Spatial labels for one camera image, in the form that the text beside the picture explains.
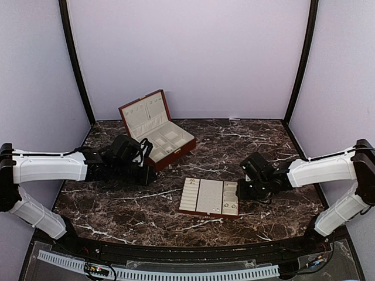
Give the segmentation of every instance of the red jewelry box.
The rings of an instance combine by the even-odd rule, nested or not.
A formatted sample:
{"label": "red jewelry box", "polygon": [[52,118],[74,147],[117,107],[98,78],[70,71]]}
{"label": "red jewelry box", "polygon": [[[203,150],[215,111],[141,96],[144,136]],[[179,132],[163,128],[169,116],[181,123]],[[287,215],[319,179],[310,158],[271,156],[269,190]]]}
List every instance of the red jewelry box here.
{"label": "red jewelry box", "polygon": [[154,148],[148,158],[156,172],[196,146],[196,138],[171,121],[163,90],[155,91],[119,108],[130,137],[147,138]]}

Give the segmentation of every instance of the white vent grille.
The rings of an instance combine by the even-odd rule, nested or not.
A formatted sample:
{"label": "white vent grille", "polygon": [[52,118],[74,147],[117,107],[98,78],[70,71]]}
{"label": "white vent grille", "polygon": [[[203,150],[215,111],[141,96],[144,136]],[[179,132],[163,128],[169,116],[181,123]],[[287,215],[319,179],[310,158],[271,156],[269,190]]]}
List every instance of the white vent grille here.
{"label": "white vent grille", "polygon": [[[37,257],[41,261],[45,261],[60,268],[64,268],[77,273],[85,274],[83,271],[84,261],[82,259],[67,258],[56,253],[50,253],[43,250],[39,251]],[[110,271],[107,280],[113,280],[114,275],[110,268],[101,265]],[[212,273],[169,273],[169,272],[149,272],[140,270],[129,270],[116,268],[113,266],[117,274],[117,280],[141,280],[141,281],[245,281],[245,280],[261,280],[265,278],[277,277],[278,266],[266,266],[263,268],[244,269],[226,272]]]}

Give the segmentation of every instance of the robotic arm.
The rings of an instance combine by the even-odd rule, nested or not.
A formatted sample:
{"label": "robotic arm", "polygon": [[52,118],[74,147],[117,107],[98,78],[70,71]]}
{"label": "robotic arm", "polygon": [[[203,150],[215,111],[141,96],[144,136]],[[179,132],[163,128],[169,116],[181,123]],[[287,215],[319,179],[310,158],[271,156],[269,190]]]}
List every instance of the robotic arm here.
{"label": "robotic arm", "polygon": [[0,148],[0,211],[17,215],[53,239],[74,236],[67,218],[47,210],[19,185],[35,180],[112,179],[147,185],[156,179],[153,168],[144,163],[151,150],[147,139],[138,143],[124,135],[101,150],[82,147],[69,153],[25,152],[5,143]]}
{"label": "robotic arm", "polygon": [[375,149],[361,139],[344,151],[283,162],[274,168],[259,153],[241,162],[246,178],[238,181],[240,200],[264,203],[273,194],[307,184],[334,180],[356,180],[338,201],[312,219],[304,235],[306,251],[315,249],[336,228],[375,205]]}

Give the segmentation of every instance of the black frame post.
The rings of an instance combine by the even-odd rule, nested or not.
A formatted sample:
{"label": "black frame post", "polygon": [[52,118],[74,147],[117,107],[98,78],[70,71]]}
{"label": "black frame post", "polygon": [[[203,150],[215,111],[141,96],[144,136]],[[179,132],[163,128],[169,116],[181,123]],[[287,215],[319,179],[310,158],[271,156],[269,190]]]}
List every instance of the black frame post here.
{"label": "black frame post", "polygon": [[68,47],[71,66],[73,68],[74,76],[77,81],[77,86],[81,95],[81,99],[83,102],[84,109],[86,111],[87,118],[90,121],[91,126],[93,126],[96,123],[96,120],[95,120],[93,109],[90,104],[90,100],[88,99],[86,88],[84,86],[81,68],[78,63],[78,57],[77,57],[76,47],[74,45],[73,33],[71,31],[69,12],[68,12],[66,0],[59,0],[59,5],[60,5],[61,20],[63,23],[65,40],[66,40],[66,45]]}
{"label": "black frame post", "polygon": [[319,0],[311,0],[309,18],[307,21],[306,35],[304,41],[304,47],[302,48],[301,59],[299,61],[297,75],[295,77],[295,82],[291,94],[291,99],[289,100],[287,113],[284,116],[284,122],[289,125],[295,105],[297,103],[298,94],[301,90],[302,80],[304,79],[305,70],[307,66],[307,61],[309,59],[309,53],[311,48],[312,37],[315,28],[316,15],[318,13],[318,3]]}

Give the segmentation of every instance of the black bar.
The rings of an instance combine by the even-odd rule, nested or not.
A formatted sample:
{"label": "black bar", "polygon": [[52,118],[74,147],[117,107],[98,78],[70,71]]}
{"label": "black bar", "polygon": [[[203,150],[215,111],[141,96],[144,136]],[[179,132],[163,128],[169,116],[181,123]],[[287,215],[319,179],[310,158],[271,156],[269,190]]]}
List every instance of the black bar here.
{"label": "black bar", "polygon": [[314,33],[316,14],[318,13],[318,2],[319,0],[311,0],[311,3],[310,3],[310,12],[309,12],[309,19],[307,21],[304,47],[302,48],[301,60],[299,61],[298,71],[295,77],[291,99],[289,100],[287,113],[285,114],[285,117],[284,117],[284,121],[287,123],[287,125],[289,125],[289,122],[291,121],[293,111],[297,103],[298,94],[299,94],[299,91],[301,90],[302,80],[304,79],[307,61],[309,59],[312,36]]}
{"label": "black bar", "polygon": [[76,47],[74,46],[73,34],[71,32],[69,13],[68,13],[66,0],[59,0],[59,5],[60,5],[61,20],[63,22],[65,40],[66,40],[66,45],[68,47],[71,66],[73,68],[74,76],[77,81],[77,86],[81,95],[81,99],[83,102],[84,109],[86,111],[87,118],[90,121],[91,126],[93,126],[96,120],[95,120],[95,116],[93,113],[93,109],[91,108],[91,105],[90,105],[90,101],[88,100],[87,91],[83,83],[81,68],[78,63],[78,57],[77,57]]}
{"label": "black bar", "polygon": [[[289,125],[285,121],[282,121],[281,123],[283,124],[288,136],[292,140],[292,143],[293,143],[295,149],[297,150],[299,156],[303,157],[303,158],[306,158],[306,155],[304,154],[302,148],[300,147],[299,143],[297,142],[291,128],[289,128]],[[322,205],[323,205],[324,209],[327,210],[329,208],[329,205],[328,205],[326,197],[323,194],[321,185],[319,183],[316,183],[316,184],[314,184],[314,187],[315,187],[315,190],[316,190],[316,192],[317,192],[317,194],[318,194],[318,196],[319,196],[319,198],[322,202]]]}

